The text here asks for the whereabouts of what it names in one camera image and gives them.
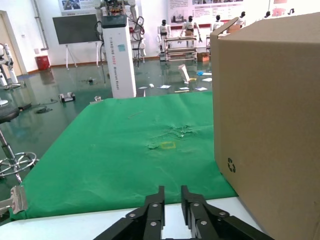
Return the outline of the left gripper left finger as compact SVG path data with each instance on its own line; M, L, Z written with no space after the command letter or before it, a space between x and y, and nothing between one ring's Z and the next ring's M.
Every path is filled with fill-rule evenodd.
M120 218L96 240L160 240L165 226L165 187L145 197L144 205Z

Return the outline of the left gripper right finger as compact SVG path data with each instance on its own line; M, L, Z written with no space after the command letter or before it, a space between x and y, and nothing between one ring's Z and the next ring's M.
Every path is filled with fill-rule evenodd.
M273 238L229 212L210 205L201 194L181 187L185 225L195 240L272 240Z

